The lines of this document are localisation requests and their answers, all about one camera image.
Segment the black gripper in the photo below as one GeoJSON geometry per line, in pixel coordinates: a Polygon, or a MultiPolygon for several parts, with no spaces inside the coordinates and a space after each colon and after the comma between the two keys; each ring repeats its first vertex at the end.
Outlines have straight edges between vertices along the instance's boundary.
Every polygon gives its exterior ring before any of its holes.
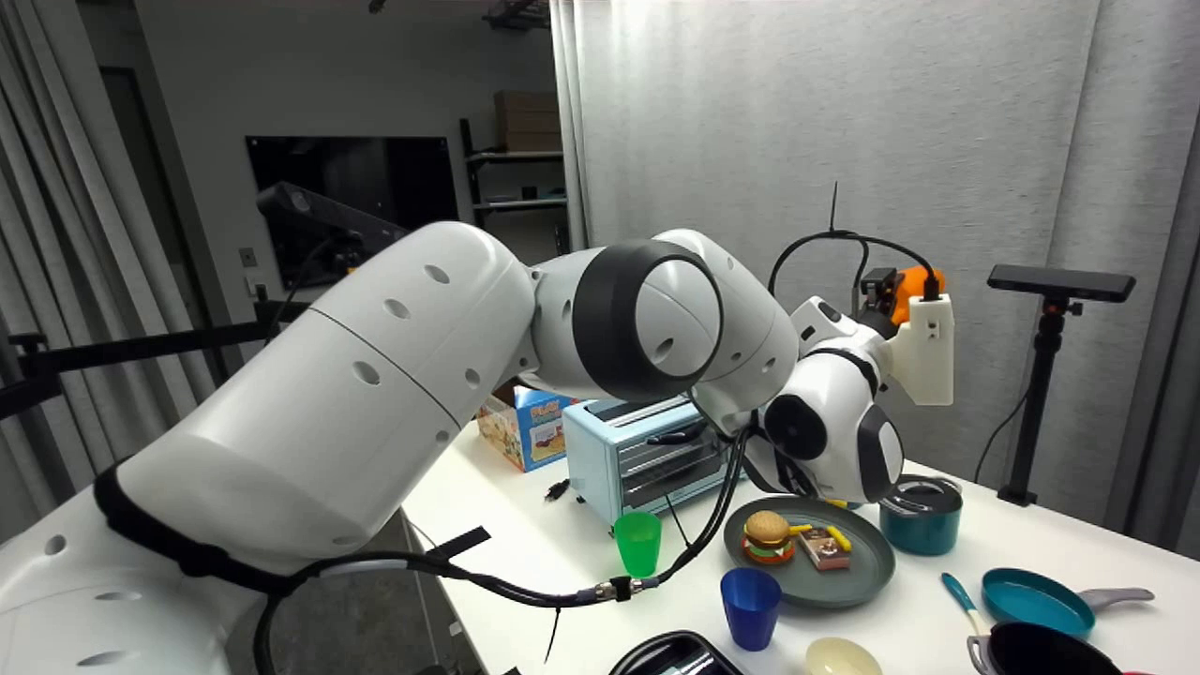
{"type": "Polygon", "coordinates": [[[895,335],[891,309],[895,309],[901,270],[875,268],[858,281],[856,319],[879,331],[883,339],[895,335]]]}

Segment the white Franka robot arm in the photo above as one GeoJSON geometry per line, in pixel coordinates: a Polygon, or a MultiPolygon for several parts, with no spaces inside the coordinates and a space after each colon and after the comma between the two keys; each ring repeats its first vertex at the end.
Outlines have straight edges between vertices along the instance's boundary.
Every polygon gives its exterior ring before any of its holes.
{"type": "Polygon", "coordinates": [[[875,501],[903,466],[884,373],[865,326],[784,315],[694,229],[528,268],[476,224],[424,224],[3,544],[0,675],[228,675],[233,623],[359,555],[515,374],[685,396],[781,489],[875,501]]]}

